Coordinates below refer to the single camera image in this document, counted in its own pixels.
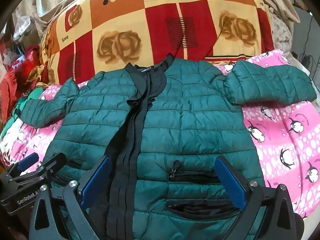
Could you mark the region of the dark green puffer jacket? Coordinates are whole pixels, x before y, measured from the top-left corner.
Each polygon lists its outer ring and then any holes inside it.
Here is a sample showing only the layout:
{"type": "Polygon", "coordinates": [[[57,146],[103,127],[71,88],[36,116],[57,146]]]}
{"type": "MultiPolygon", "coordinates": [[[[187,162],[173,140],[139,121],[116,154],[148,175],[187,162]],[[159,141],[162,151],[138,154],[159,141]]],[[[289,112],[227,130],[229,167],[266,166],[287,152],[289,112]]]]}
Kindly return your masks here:
{"type": "Polygon", "coordinates": [[[206,61],[168,55],[149,68],[99,72],[84,87],[69,79],[52,100],[29,100],[21,120],[36,128],[62,121],[46,152],[67,157],[54,185],[111,158],[89,212],[103,239],[218,239],[236,210],[215,176],[215,159],[264,182],[242,106],[315,98],[310,78],[293,66],[238,61],[224,75],[206,61]]]}

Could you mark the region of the light green garment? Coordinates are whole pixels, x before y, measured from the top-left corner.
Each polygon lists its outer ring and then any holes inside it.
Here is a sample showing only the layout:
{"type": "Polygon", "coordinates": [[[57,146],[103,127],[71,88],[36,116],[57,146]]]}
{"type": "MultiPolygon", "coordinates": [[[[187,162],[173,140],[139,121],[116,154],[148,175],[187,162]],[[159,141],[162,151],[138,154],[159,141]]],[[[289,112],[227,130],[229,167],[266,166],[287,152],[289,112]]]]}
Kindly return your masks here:
{"type": "Polygon", "coordinates": [[[12,124],[16,121],[17,118],[20,117],[21,112],[25,106],[25,104],[27,103],[27,101],[29,99],[39,99],[41,94],[44,92],[44,89],[42,87],[37,87],[35,89],[33,89],[27,97],[21,97],[18,99],[16,106],[14,107],[14,109],[12,110],[12,113],[10,115],[9,120],[6,122],[2,132],[1,132],[1,139],[4,138],[4,136],[6,135],[8,129],[12,126],[12,124]]]}

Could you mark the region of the pink penguin blanket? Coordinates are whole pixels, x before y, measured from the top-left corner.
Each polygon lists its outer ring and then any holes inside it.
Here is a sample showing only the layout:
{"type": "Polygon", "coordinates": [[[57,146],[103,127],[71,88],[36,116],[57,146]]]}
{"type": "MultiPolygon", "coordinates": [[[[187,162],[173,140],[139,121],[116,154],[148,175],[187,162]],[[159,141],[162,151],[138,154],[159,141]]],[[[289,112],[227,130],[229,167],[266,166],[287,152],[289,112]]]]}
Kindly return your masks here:
{"type": "Polygon", "coordinates": [[[151,92],[137,156],[136,213],[165,215],[170,200],[221,199],[216,182],[192,182],[213,171],[223,155],[248,179],[275,182],[297,173],[298,157],[319,154],[319,115],[309,77],[271,51],[233,65],[175,59],[167,70],[128,64],[99,72],[86,84],[68,80],[30,100],[1,139],[1,155],[15,163],[31,153],[39,163],[67,157],[56,182],[79,179],[104,154],[140,96],[151,92]]]}

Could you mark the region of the red crumpled cloth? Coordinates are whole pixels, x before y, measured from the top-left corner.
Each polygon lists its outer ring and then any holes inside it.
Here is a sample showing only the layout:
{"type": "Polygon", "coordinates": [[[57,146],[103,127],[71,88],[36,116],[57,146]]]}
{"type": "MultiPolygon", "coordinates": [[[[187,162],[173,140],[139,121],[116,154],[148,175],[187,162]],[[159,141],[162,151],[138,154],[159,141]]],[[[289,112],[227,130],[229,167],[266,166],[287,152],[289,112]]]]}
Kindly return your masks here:
{"type": "Polygon", "coordinates": [[[54,74],[40,61],[40,47],[30,46],[22,63],[14,62],[1,81],[1,121],[11,117],[18,99],[36,87],[48,88],[55,82],[54,74]]]}

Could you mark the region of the floral grey pillow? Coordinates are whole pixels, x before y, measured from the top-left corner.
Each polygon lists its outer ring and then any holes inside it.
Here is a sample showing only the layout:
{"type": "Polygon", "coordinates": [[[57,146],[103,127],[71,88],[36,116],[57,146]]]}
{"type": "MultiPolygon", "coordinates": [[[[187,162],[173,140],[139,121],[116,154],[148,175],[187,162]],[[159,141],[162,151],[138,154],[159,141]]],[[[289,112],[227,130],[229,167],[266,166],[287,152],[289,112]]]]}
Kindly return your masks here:
{"type": "Polygon", "coordinates": [[[271,20],[272,40],[275,49],[280,49],[288,57],[292,48],[292,34],[289,27],[278,16],[269,13],[271,20]]]}

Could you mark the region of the red orange rose blanket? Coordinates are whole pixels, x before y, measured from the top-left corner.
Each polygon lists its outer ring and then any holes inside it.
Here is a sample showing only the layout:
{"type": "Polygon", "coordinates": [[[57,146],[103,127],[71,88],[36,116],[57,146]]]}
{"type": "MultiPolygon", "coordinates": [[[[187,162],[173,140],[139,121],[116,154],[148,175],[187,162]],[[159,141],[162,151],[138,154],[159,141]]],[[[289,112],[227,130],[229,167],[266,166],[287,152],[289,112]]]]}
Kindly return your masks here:
{"type": "Polygon", "coordinates": [[[75,0],[48,26],[40,60],[63,84],[168,54],[219,64],[273,49],[263,0],[75,0]]]}

